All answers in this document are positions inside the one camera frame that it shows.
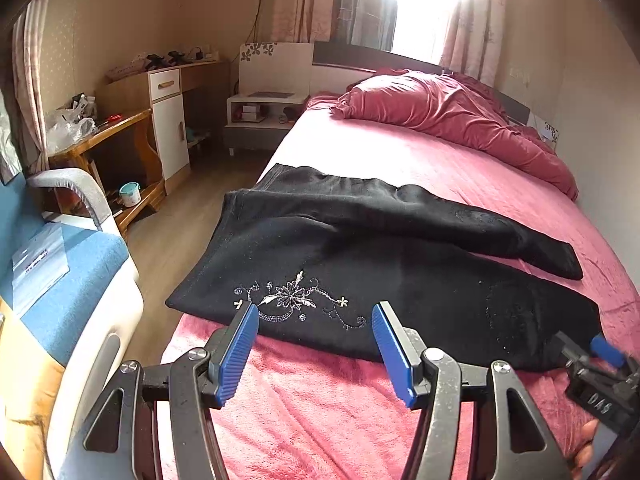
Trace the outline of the person's right hand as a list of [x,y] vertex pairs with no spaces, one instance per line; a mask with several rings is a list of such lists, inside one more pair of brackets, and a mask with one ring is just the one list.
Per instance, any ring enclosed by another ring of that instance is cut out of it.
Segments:
[[573,455],[574,466],[572,468],[572,477],[574,479],[582,478],[582,470],[587,466],[593,458],[593,439],[596,435],[599,422],[597,419],[591,419],[580,430],[579,445]]

